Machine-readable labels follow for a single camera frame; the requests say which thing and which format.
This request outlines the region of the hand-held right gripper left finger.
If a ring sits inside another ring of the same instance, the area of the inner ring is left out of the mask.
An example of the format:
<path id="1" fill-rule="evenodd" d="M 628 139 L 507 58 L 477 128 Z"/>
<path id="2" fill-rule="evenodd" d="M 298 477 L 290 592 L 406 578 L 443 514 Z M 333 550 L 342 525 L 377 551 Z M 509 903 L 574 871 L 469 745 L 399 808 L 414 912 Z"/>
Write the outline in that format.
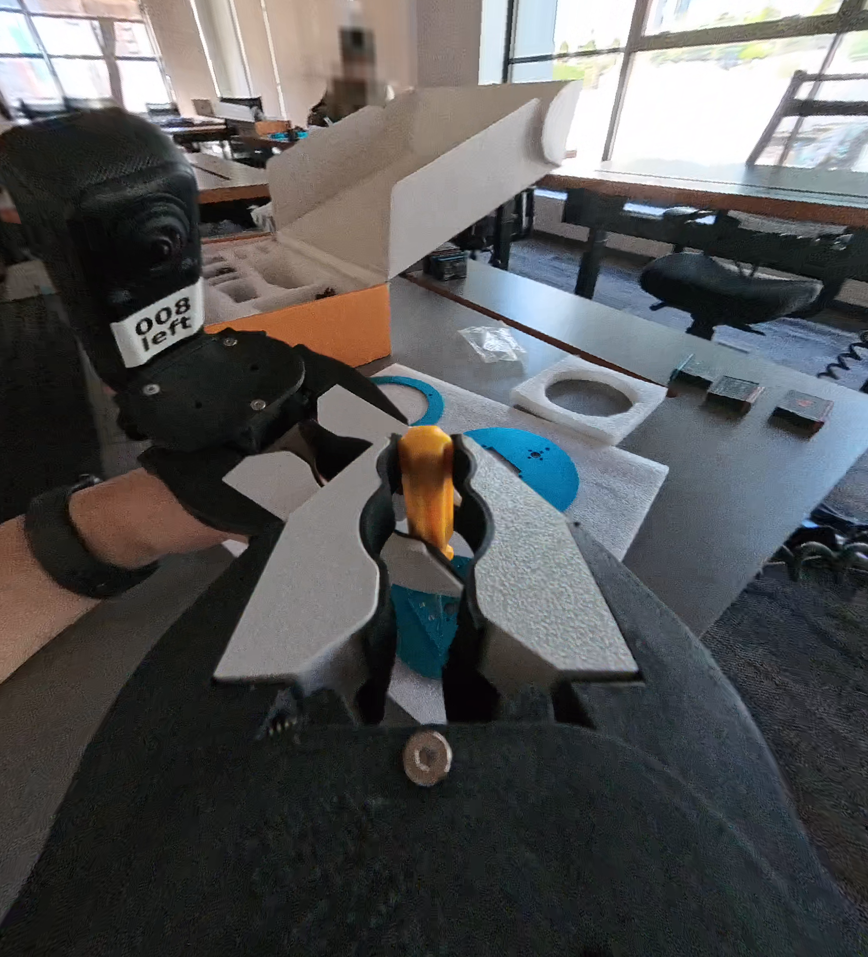
<path id="1" fill-rule="evenodd" d="M 213 677 L 336 693 L 366 724 L 383 720 L 395 653 L 380 557 L 393 532 L 396 442 L 371 447 L 294 510 Z"/>

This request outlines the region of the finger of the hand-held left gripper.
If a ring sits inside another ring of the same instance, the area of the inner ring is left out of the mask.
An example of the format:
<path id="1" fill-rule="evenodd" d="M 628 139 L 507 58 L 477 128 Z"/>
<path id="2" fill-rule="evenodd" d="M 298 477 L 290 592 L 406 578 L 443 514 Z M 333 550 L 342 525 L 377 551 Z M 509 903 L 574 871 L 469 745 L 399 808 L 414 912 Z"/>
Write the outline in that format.
<path id="1" fill-rule="evenodd" d="M 317 414 L 303 422 L 303 459 L 314 482 L 338 477 L 368 450 L 385 449 L 406 424 L 341 386 L 317 401 Z"/>
<path id="2" fill-rule="evenodd" d="M 281 520 L 287 520 L 321 487 L 310 464 L 293 452 L 248 457 L 223 481 Z M 381 557 L 393 585 L 454 599 L 464 590 L 458 572 L 448 570 L 427 544 L 399 531 L 392 533 L 384 544 Z"/>

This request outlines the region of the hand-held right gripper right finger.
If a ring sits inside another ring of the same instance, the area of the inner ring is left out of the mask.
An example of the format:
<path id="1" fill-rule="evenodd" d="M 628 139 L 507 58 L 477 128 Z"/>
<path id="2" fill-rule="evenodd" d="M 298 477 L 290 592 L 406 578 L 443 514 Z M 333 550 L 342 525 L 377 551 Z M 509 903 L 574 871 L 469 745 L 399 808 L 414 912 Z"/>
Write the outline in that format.
<path id="1" fill-rule="evenodd" d="M 471 437 L 453 447 L 455 531 L 473 555 L 442 672 L 447 721 L 489 722 L 524 689 L 639 681 L 582 530 Z"/>

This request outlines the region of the yellow handled screwdriver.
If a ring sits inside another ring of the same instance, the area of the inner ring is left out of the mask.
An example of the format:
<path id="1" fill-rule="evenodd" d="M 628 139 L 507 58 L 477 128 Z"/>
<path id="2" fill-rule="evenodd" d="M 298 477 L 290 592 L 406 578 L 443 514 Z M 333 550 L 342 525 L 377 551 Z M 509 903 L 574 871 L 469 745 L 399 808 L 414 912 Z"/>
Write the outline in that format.
<path id="1" fill-rule="evenodd" d="M 436 425 L 411 427 L 397 442 L 397 461 L 407 532 L 440 553 L 454 558 L 454 445 Z"/>

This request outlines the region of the blue perforated mounting disc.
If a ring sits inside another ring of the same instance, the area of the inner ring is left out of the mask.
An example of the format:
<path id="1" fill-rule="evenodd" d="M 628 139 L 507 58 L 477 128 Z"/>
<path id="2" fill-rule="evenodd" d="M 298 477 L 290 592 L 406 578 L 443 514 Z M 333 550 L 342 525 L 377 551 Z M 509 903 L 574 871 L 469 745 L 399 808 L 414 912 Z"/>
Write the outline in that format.
<path id="1" fill-rule="evenodd" d="M 418 675 L 439 679 L 457 632 L 462 584 L 425 560 L 384 559 L 391 581 L 397 655 Z"/>

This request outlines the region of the person's left forearm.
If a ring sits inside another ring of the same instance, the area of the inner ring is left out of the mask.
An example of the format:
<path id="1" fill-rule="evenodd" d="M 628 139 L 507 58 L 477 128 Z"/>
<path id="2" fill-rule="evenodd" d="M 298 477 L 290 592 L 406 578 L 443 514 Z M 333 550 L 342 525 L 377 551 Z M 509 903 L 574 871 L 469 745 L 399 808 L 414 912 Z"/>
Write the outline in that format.
<path id="1" fill-rule="evenodd" d="M 58 585 L 33 556 L 23 519 L 0 524 L 0 684 L 100 601 Z"/>

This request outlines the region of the background wooden desk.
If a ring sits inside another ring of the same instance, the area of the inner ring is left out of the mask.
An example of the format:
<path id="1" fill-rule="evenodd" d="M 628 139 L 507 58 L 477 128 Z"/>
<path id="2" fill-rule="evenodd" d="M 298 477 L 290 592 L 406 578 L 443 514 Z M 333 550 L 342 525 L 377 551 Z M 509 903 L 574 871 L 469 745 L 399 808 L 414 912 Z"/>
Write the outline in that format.
<path id="1" fill-rule="evenodd" d="M 264 170 L 212 153 L 178 152 L 193 170 L 201 205 L 241 201 L 263 204 L 270 200 Z"/>

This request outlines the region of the wooden top office desk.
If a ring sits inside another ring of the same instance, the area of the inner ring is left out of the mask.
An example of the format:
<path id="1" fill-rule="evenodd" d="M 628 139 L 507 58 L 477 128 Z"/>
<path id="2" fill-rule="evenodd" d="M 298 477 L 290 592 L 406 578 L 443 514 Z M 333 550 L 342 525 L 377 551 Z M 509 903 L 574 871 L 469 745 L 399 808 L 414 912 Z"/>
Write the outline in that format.
<path id="1" fill-rule="evenodd" d="M 539 188 L 565 193 L 562 222 L 588 230 L 574 293 L 594 297 L 616 233 L 820 281 L 820 307 L 847 281 L 868 284 L 868 174 L 779 167 L 639 163 L 587 175 L 558 170 Z"/>

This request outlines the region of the person's left hand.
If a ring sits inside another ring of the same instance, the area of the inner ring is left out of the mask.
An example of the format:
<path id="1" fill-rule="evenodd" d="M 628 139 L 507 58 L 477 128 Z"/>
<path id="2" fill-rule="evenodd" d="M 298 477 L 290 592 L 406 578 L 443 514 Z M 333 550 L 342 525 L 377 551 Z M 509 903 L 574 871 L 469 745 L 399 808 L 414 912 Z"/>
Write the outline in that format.
<path id="1" fill-rule="evenodd" d="M 68 515 L 88 551 L 118 568 L 142 568 L 165 557 L 249 541 L 194 518 L 143 469 L 75 492 Z"/>

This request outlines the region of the orange cardboard box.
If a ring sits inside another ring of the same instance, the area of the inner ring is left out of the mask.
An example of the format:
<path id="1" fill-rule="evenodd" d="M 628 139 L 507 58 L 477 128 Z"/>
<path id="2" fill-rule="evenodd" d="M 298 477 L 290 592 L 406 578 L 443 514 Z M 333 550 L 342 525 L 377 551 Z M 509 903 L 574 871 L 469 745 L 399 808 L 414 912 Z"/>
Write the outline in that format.
<path id="1" fill-rule="evenodd" d="M 272 232 L 202 245 L 205 328 L 390 355 L 389 283 L 565 161 L 579 80 L 414 89 L 266 166 Z"/>

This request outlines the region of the blue disc with rectangular cutout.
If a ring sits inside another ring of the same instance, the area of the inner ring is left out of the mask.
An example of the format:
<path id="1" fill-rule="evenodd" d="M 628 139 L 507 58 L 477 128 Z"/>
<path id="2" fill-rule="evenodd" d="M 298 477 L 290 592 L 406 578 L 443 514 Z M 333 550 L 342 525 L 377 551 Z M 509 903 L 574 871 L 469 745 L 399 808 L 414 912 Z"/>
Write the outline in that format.
<path id="1" fill-rule="evenodd" d="M 468 430 L 471 438 L 501 461 L 550 505 L 566 512 L 579 490 L 579 474 L 570 458 L 552 439 L 510 427 Z"/>

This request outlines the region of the white foam sheet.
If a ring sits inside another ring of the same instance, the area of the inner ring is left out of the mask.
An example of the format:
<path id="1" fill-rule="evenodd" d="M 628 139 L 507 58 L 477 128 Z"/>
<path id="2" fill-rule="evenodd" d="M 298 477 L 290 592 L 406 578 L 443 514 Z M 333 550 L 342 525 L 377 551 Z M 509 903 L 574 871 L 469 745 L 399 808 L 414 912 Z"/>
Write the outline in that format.
<path id="1" fill-rule="evenodd" d="M 390 365 L 373 380 L 413 424 L 436 424 L 445 433 L 510 427 L 552 439 L 572 459 L 579 490 L 563 512 L 622 558 L 668 473 L 666 465 L 596 442 L 518 408 L 487 399 L 404 365 Z M 406 535 L 403 506 L 395 505 L 396 531 Z M 396 657 L 388 700 L 399 718 L 419 724 L 446 720 L 439 679 L 418 675 Z"/>

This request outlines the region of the clear plastic bag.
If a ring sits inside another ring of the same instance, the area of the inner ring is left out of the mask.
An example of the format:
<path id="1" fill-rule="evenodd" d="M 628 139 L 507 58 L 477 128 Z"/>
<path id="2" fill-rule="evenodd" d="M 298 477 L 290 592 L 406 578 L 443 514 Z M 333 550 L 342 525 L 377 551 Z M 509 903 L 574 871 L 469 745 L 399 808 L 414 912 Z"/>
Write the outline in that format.
<path id="1" fill-rule="evenodd" d="M 526 350 L 506 327 L 467 327 L 459 335 L 485 364 L 521 363 L 526 359 Z"/>

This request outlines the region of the window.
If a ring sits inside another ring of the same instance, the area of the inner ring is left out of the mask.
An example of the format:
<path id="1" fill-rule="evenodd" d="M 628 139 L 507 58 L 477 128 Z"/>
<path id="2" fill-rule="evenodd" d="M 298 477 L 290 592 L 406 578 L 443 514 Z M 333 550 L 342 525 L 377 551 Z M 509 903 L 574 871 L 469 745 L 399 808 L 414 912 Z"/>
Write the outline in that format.
<path id="1" fill-rule="evenodd" d="M 0 1 L 0 107 L 10 118 L 173 103 L 144 2 Z"/>
<path id="2" fill-rule="evenodd" d="M 868 1 L 507 2 L 502 78 L 580 85 L 557 173 L 686 175 L 743 165 L 868 174 Z"/>

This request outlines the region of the black wristband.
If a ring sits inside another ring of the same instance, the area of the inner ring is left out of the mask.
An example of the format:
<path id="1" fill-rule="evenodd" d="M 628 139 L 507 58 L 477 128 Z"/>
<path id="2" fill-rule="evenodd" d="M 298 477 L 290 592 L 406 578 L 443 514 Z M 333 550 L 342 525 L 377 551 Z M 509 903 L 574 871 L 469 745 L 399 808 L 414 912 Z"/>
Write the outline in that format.
<path id="1" fill-rule="evenodd" d="M 57 486 L 30 500 L 23 518 L 33 558 L 61 588 L 93 600 L 118 597 L 149 580 L 160 568 L 155 561 L 140 568 L 121 568 L 98 559 L 87 547 L 70 516 L 70 500 L 102 480 L 80 476 L 72 485 Z"/>

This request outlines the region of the black saddle stool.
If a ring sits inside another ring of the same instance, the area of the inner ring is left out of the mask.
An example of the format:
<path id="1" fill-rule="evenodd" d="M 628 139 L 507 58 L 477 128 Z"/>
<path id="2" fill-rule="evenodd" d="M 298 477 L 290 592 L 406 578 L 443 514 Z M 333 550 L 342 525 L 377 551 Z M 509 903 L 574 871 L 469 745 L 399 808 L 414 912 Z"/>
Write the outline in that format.
<path id="1" fill-rule="evenodd" d="M 760 325 L 808 312 L 823 294 L 817 281 L 748 275 L 698 253 L 652 260 L 641 272 L 640 286 L 657 308 L 687 313 L 687 334 L 705 341 L 719 326 L 760 334 Z"/>

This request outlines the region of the white foam frame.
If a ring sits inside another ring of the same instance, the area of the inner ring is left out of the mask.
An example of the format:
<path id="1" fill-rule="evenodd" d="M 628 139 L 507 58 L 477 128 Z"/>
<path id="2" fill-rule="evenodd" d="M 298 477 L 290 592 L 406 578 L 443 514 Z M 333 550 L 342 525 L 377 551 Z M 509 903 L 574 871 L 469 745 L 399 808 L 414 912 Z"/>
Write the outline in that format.
<path id="1" fill-rule="evenodd" d="M 591 415 L 568 410 L 551 400 L 548 391 L 565 382 L 607 386 L 630 402 L 612 415 Z M 604 365 L 568 356 L 514 387 L 512 405 L 547 422 L 609 446 L 618 445 L 655 412 L 667 398 L 667 386 L 627 375 Z"/>

